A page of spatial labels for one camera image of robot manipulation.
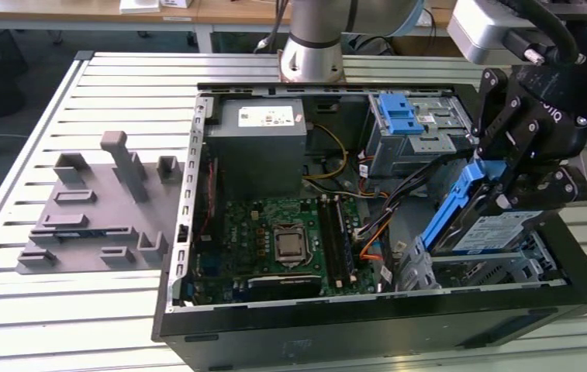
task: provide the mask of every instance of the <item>desk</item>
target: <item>desk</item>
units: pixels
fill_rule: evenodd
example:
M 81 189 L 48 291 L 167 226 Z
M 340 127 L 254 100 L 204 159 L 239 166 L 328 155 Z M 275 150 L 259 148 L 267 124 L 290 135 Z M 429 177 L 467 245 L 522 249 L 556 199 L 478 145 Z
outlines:
M 260 0 L 195 0 L 188 9 L 163 7 L 159 13 L 120 14 L 121 0 L 0 0 L 0 29 L 98 31 L 193 31 L 200 52 L 213 53 L 213 32 L 266 33 L 274 28 L 275 4 Z M 288 16 L 282 32 L 288 32 Z M 439 36 L 453 12 L 434 9 Z M 411 35 L 430 34 L 417 27 Z
M 367 84 L 478 85 L 482 74 L 459 58 L 347 57 L 344 65 L 347 80 Z M 144 162 L 160 155 L 184 161 L 203 81 L 278 81 L 276 56 L 97 53 L 73 63 L 0 187 L 0 372 L 191 372 L 175 352 L 151 341 L 159 270 L 24 276 L 14 267 L 57 181 L 60 153 L 81 151 L 89 162 L 109 162 L 103 133 L 124 130 Z M 587 207 L 568 208 L 562 217 L 587 253 Z M 319 363 L 306 370 L 585 371 L 587 316 L 499 348 Z

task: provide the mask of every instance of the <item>table leg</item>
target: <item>table leg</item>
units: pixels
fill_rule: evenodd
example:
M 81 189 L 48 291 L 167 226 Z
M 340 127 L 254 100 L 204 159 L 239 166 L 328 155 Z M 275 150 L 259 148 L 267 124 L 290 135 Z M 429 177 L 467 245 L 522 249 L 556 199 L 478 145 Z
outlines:
M 195 26 L 195 32 L 197 34 L 197 43 L 200 44 L 200 53 L 213 53 L 213 40 L 211 38 L 213 25 L 199 24 Z

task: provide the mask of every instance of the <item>floor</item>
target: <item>floor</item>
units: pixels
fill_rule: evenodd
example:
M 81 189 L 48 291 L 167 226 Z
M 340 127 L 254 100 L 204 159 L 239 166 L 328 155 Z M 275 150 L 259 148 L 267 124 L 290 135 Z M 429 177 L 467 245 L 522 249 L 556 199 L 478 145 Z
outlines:
M 58 46 L 53 44 L 53 39 L 45 31 L 14 32 L 13 35 L 30 70 L 18 80 L 28 97 L 26 107 L 16 115 L 0 118 L 0 134 L 12 135 L 30 135 L 78 50 L 179 53 L 197 51 L 195 47 L 188 46 L 185 33 L 149 33 L 151 37 L 143 38 L 137 32 L 66 31 L 62 35 L 64 43 Z M 233 46 L 227 51 L 240 51 L 236 50 L 235 40 L 216 42 Z M 251 48 L 255 43 L 252 40 L 248 43 L 247 47 Z M 25 140 L 16 136 L 0 137 L 0 184 Z

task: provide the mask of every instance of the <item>yellow cable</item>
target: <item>yellow cable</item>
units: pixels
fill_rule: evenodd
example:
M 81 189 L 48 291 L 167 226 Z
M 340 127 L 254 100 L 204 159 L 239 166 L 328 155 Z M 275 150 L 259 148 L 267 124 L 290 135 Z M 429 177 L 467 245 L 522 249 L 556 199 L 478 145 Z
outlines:
M 338 136 L 335 136 L 335 133 L 331 132 L 331 130 L 328 128 L 326 128 L 320 124 L 315 124 L 315 126 L 322 128 L 326 131 L 326 133 L 328 135 L 331 135 L 334 140 L 338 142 L 338 145 L 343 149 L 344 160 L 343 160 L 343 165 L 339 167 L 339 169 L 336 171 L 334 171 L 332 173 L 328 173 L 328 174 L 311 174 L 310 176 L 304 176 L 303 178 L 307 180 L 323 180 L 326 178 L 332 178 L 332 177 L 338 176 L 344 171 L 344 169 L 347 168 L 347 164 L 348 164 L 348 155 L 347 155 L 347 148 L 344 147 L 344 143 L 338 138 Z

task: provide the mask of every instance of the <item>ram slot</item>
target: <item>ram slot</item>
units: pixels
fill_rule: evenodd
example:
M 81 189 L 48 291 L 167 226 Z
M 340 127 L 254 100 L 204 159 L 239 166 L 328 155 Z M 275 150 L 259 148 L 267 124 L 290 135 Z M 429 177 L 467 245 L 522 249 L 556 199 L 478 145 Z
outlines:
M 347 265 L 347 241 L 344 239 L 347 229 L 344 228 L 343 220 L 340 219 L 342 207 L 338 207 L 338 201 L 330 198 L 320 198 L 318 202 L 322 240 L 324 242 L 326 266 L 328 270 L 328 282 L 331 285 L 335 284 L 338 288 L 342 288 L 344 284 L 351 282 L 352 274 Z

